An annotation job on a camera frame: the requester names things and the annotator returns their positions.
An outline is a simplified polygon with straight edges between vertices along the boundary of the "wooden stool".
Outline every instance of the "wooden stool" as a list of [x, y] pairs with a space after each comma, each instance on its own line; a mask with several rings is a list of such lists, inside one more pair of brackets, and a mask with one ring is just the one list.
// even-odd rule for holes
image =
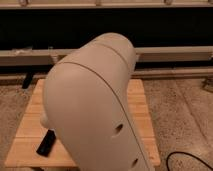
[[[6, 167], [76, 167], [75, 162], [64, 149], [60, 140], [56, 140], [48, 157], [43, 157], [36, 153], [47, 132], [47, 129], [40, 124], [40, 115], [43, 113], [43, 83], [44, 80], [39, 80], [34, 89], [6, 158]], [[142, 81], [139, 79], [130, 80], [127, 93], [133, 120], [138, 127], [151, 162], [154, 166], [157, 166], [160, 164], [160, 158]]]

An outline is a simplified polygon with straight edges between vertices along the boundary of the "speckled floor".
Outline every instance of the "speckled floor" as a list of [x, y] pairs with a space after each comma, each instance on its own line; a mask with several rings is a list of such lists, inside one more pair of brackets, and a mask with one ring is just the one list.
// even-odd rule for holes
[[[0, 171], [31, 170], [5, 169], [3, 166], [36, 82], [35, 79], [27, 90], [23, 90], [23, 78], [23, 75], [18, 75], [8, 80], [8, 77], [0, 76]], [[144, 81], [162, 161], [156, 171], [166, 171], [165, 158], [175, 150], [193, 153], [213, 166], [213, 93], [202, 89], [202, 81], [203, 79]], [[173, 156], [170, 168], [173, 171], [208, 170], [201, 163], [183, 155]]]

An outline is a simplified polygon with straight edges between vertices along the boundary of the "black cable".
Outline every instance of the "black cable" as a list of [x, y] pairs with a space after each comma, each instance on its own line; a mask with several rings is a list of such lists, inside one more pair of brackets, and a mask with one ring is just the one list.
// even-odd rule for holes
[[166, 158], [166, 167], [167, 167], [167, 170], [170, 171], [170, 168], [169, 168], [169, 159], [172, 155], [174, 154], [184, 154], [184, 155], [187, 155], [187, 156], [190, 156], [190, 157], [193, 157], [195, 158], [196, 160], [198, 160], [199, 162], [203, 163], [207, 168], [209, 168], [211, 171], [213, 171], [213, 167], [211, 167], [208, 163], [206, 163], [205, 161], [203, 161], [202, 159], [200, 159], [199, 157], [193, 155], [193, 154], [190, 154], [190, 153], [187, 153], [187, 152], [182, 152], [182, 151], [174, 151], [172, 153], [170, 153], [167, 158]]

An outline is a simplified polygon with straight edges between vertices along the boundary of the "black wall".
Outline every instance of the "black wall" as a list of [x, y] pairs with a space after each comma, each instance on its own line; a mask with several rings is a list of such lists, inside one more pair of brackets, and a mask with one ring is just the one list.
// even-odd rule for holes
[[0, 10], [0, 50], [77, 48], [105, 32], [136, 47], [213, 45], [213, 8]]

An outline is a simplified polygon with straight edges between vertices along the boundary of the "white curved casing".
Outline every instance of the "white curved casing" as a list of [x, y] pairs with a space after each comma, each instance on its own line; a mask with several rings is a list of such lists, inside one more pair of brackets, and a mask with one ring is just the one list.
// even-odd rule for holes
[[48, 73], [41, 122], [55, 130], [81, 171], [154, 170], [128, 110], [135, 63], [131, 42], [107, 33]]

